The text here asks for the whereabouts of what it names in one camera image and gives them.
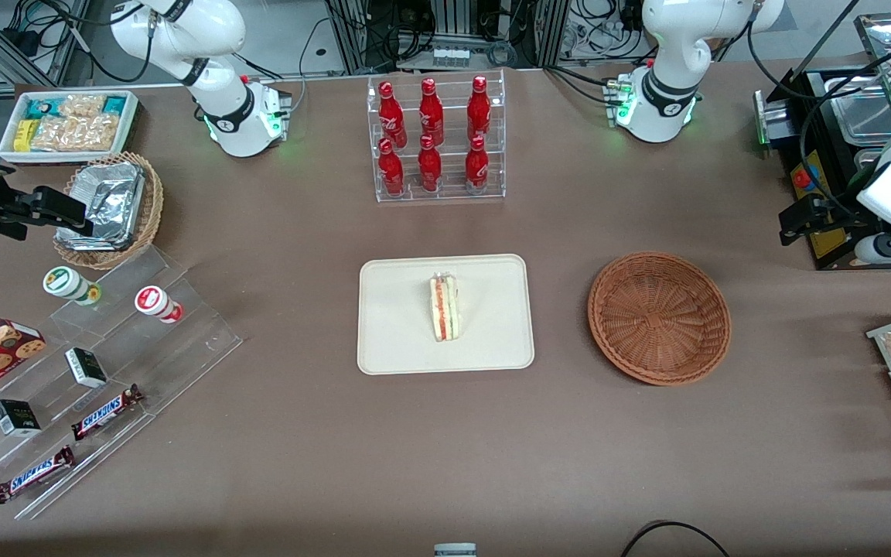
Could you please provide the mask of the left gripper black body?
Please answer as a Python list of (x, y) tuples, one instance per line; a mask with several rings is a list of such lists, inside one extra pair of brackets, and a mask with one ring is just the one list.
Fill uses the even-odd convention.
[(832, 222), (840, 225), (877, 225), (879, 217), (857, 201), (856, 193), (835, 195), (828, 201)]

